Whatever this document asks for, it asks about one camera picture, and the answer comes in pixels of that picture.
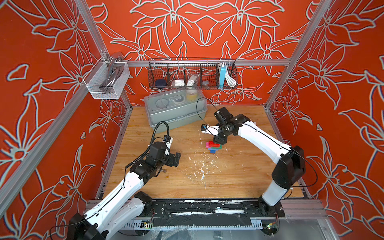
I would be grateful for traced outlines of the green long lego brick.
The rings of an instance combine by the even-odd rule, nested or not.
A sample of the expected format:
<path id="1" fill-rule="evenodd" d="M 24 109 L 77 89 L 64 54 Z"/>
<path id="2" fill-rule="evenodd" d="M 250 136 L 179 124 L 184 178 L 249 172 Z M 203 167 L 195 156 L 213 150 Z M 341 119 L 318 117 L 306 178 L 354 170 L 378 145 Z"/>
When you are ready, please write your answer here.
<path id="1" fill-rule="evenodd" d="M 220 149 L 222 149 L 222 146 L 219 146 L 219 147 L 209 147 L 210 151 L 218 151 Z"/>

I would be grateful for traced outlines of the red long lego brick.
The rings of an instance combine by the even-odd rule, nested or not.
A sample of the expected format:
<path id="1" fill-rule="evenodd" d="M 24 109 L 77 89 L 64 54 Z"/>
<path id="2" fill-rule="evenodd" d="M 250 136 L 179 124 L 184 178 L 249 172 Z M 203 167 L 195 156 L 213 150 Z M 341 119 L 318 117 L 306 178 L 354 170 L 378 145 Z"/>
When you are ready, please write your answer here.
<path id="1" fill-rule="evenodd" d="M 209 147 L 214 147 L 214 148 L 219 148 L 221 145 L 220 144 L 216 144 L 213 141 L 209 141 L 208 142 L 208 146 Z"/>

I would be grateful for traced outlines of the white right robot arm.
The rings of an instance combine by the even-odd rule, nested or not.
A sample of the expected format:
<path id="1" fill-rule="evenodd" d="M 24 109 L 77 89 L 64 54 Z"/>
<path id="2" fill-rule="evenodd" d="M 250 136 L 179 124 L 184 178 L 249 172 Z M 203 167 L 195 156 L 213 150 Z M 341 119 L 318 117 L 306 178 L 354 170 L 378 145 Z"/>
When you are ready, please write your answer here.
<path id="1" fill-rule="evenodd" d="M 233 116 L 225 107 L 217 110 L 214 116 L 217 125 L 207 127 L 208 133 L 214 136 L 214 143 L 224 145 L 228 136 L 239 136 L 264 152 L 275 164 L 272 181 L 258 199 L 260 214 L 269 215 L 288 190 L 306 173 L 304 150 L 299 146 L 291 147 L 282 143 L 248 117 L 242 114 Z"/>

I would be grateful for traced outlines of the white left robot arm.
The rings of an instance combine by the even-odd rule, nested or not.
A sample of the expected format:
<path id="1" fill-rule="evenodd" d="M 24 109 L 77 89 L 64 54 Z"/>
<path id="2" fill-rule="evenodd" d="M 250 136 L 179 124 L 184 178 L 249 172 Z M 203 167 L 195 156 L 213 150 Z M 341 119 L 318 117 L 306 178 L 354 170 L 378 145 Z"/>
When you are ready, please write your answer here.
<path id="1" fill-rule="evenodd" d="M 85 214 L 76 213 L 71 218 L 67 239 L 110 240 L 152 203 L 152 198 L 141 188 L 151 178 L 157 177 L 163 166 L 177 167 L 180 158 L 181 153 L 171 153 L 169 143 L 152 143 L 126 166 L 123 180 L 102 201 Z"/>

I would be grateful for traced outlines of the grey green plastic toolbox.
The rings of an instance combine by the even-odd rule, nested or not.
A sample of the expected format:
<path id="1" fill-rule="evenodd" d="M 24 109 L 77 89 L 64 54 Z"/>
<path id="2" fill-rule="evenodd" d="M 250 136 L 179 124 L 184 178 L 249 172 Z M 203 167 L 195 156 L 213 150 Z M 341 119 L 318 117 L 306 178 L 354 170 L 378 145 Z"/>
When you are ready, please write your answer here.
<path id="1" fill-rule="evenodd" d="M 201 90 L 193 102 L 187 100 L 186 90 L 172 90 L 147 96 L 144 103 L 152 129 L 161 121 L 167 122 L 169 129 L 189 125 L 205 118 L 208 111 L 207 99 Z"/>

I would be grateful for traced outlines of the yellow tape roll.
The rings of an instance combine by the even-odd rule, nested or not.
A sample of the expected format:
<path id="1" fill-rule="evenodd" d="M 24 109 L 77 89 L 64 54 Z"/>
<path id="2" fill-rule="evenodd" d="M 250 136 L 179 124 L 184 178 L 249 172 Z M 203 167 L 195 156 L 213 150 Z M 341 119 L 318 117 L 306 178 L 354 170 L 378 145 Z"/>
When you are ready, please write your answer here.
<path id="1" fill-rule="evenodd" d="M 186 97 L 190 102 L 195 101 L 198 98 L 198 90 L 186 90 Z"/>

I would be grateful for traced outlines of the light blue box in basket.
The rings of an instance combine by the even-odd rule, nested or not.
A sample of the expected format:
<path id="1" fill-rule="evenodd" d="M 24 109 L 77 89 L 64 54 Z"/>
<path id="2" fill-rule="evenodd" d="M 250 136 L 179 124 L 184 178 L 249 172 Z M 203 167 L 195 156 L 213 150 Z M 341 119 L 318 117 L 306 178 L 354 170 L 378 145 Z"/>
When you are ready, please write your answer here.
<path id="1" fill-rule="evenodd" d="M 222 89 L 225 85 L 225 78 L 227 73 L 227 66 L 225 63 L 220 64 L 220 75 L 219 75 L 219 89 Z"/>

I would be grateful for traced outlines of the clear bag in basket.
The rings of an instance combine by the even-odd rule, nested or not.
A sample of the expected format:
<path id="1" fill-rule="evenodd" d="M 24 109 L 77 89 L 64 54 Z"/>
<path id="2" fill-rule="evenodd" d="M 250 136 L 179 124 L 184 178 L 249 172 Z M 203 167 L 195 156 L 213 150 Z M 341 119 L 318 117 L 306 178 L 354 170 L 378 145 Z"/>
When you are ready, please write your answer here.
<path id="1" fill-rule="evenodd" d="M 188 79 L 187 87 L 190 89 L 192 87 L 197 87 L 198 83 L 199 83 L 199 75 L 198 74 L 191 75 Z"/>

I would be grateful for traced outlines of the white box in basket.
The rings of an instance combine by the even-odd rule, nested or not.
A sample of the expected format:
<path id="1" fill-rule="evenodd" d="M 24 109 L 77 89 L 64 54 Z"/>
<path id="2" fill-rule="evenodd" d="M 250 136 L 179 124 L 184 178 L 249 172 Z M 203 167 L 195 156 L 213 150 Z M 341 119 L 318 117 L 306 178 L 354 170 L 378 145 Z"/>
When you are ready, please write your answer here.
<path id="1" fill-rule="evenodd" d="M 172 87 L 184 87 L 184 86 L 185 86 L 185 81 L 182 79 L 173 80 L 172 82 Z"/>

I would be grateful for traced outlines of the dark round tin in basket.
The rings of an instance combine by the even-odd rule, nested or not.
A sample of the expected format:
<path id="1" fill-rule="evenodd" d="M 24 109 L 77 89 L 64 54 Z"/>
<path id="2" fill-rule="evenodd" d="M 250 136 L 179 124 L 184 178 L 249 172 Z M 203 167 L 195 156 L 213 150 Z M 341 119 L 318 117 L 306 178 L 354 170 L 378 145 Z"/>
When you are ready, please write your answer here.
<path id="1" fill-rule="evenodd" d="M 164 80 L 164 79 L 157 79 L 157 80 L 155 81 L 155 87 L 156 87 L 157 89 L 164 89 L 164 88 L 167 87 L 167 81 Z"/>

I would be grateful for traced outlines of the metal tool in bin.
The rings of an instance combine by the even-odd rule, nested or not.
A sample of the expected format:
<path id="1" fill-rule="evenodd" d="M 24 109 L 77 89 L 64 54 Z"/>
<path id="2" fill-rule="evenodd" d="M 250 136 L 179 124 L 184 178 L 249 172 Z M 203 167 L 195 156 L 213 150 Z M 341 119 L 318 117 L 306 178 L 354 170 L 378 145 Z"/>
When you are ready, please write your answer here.
<path id="1" fill-rule="evenodd" d="M 112 55 L 110 59 L 107 78 L 103 81 L 100 87 L 102 93 L 106 93 L 109 88 L 115 84 L 116 80 L 121 76 L 124 70 L 122 66 L 117 65 L 117 63 L 120 63 L 123 60 L 122 55 Z"/>

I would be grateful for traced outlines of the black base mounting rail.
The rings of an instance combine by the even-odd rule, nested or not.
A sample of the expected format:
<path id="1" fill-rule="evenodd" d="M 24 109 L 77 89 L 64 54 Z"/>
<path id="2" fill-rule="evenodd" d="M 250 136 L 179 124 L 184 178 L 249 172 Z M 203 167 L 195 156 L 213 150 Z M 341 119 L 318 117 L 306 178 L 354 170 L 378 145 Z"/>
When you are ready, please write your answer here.
<path id="1" fill-rule="evenodd" d="M 256 220 L 267 224 L 285 217 L 281 203 L 263 216 L 258 199 L 155 199 L 140 217 L 156 227 L 256 227 Z"/>

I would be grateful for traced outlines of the clear plastic wall bin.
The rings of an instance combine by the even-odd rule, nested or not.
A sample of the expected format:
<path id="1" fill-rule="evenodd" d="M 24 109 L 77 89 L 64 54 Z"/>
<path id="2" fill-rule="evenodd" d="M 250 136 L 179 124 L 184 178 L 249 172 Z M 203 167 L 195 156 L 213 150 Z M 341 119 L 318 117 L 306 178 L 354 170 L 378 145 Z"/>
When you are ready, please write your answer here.
<path id="1" fill-rule="evenodd" d="M 101 58 L 83 82 L 94 99 L 118 100 L 129 77 L 130 70 L 126 62 L 115 62 L 110 68 Z"/>

